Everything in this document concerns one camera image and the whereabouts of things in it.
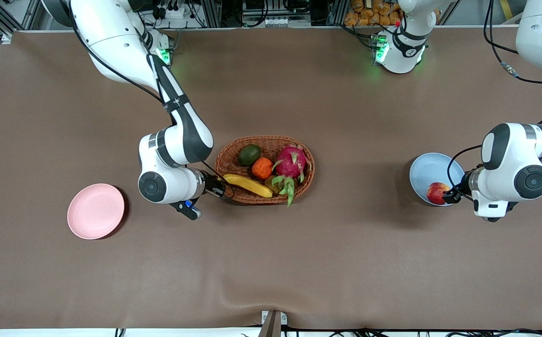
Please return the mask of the brown wicker basket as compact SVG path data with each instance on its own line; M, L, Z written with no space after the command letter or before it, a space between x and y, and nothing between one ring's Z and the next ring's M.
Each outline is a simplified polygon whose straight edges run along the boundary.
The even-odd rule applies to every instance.
M243 147L249 144L256 144L261 148L261 156L270 160L277 160L280 150L289 145L302 147L308 166L306 169L306 178L303 184L297 185L295 189L295 198L302 196L309 189L315 173L315 165L312 153L298 140L287 136L247 136L239 137L227 144L219 153L215 161L215 170L221 174L235 174L254 179L251 170L247 166L241 166L238 163L238 155ZM272 198L260 197L249 190L232 185L235 196L232 201L245 205L276 205L286 204L287 196L273 196Z

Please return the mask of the metal bracket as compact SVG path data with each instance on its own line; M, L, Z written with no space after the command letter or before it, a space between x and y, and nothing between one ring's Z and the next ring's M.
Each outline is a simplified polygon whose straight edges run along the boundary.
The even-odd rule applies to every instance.
M262 311L261 324L258 337L284 337L282 328L288 325L288 318L284 312Z

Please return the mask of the pink plate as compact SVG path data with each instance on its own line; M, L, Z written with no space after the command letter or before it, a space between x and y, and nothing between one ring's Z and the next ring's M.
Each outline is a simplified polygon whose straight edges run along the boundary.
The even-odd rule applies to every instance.
M124 214L123 194L115 186L98 183L74 196L67 210L67 223L77 237L96 240L112 233Z

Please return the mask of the pink dragon fruit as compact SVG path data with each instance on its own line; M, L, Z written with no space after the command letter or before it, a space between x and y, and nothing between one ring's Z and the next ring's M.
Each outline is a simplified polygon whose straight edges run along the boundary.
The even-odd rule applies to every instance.
M279 152L277 161L273 165L276 176L271 180L271 184L279 188L279 195L287 196L288 206L294 200L297 185L305 181L308 164L309 161L302 147L290 145Z

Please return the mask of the bag of orange items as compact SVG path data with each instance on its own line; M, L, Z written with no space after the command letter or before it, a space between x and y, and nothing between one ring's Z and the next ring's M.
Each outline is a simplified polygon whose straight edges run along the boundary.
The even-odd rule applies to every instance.
M399 26L404 12L397 0L348 0L345 26Z

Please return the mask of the white power strip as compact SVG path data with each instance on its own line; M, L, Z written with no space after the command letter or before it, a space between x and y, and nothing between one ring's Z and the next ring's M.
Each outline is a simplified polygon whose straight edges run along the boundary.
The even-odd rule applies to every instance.
M195 18L194 10L179 0L152 0L152 15L157 20Z

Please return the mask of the green avocado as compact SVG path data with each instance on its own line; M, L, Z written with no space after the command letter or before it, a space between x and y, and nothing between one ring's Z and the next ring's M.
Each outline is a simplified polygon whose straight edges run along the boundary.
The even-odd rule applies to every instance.
M261 148L256 144L249 144L238 155L238 163L241 166L252 166L261 156Z

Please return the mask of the blue plate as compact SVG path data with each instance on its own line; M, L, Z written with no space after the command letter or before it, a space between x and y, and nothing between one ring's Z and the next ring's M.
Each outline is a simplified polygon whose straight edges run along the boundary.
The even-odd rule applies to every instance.
M433 182L442 182L451 189L464 177L464 170L458 162L453 161L450 156L429 152L418 156L410 167L408 173L410 185L415 194L425 203L431 204L426 198L429 185Z

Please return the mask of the orange fruit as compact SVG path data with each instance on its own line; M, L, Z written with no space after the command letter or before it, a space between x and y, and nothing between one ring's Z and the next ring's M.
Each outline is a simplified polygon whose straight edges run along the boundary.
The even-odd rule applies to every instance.
M254 177L262 181L268 179L273 174L274 163L265 157L260 157L254 162L251 172Z

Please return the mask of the yellow banana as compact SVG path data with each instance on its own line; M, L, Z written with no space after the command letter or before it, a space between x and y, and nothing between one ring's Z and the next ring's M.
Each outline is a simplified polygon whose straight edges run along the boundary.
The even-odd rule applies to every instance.
M268 189L265 185L262 185L261 183L254 181L253 179L250 179L245 176L241 175L235 175L235 174L227 174L228 175L228 183L230 185L235 185L240 188L243 188L245 190L249 190L250 192L264 198L271 198L273 197L273 192Z

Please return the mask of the brown table cloth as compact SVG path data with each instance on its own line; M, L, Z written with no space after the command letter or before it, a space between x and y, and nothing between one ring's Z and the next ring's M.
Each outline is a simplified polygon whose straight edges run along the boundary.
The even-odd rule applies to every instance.
M0 329L248 326L269 309L301 329L542 329L542 198L489 223L408 183L418 155L542 119L542 85L507 75L480 29L434 30L406 75L341 29L183 32L172 69L209 162L290 136L313 154L310 188L290 207L206 195L199 220L144 200L138 143L164 109L74 34L16 33L0 47ZM67 210L98 183L125 214L85 240Z

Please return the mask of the red apple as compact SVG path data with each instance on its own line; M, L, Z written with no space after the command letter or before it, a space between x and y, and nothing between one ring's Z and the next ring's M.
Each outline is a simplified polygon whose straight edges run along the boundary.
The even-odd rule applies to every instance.
M445 183L433 182L429 185L427 189L426 198L431 204L446 205L447 202L444 200L444 195L450 189L451 188Z

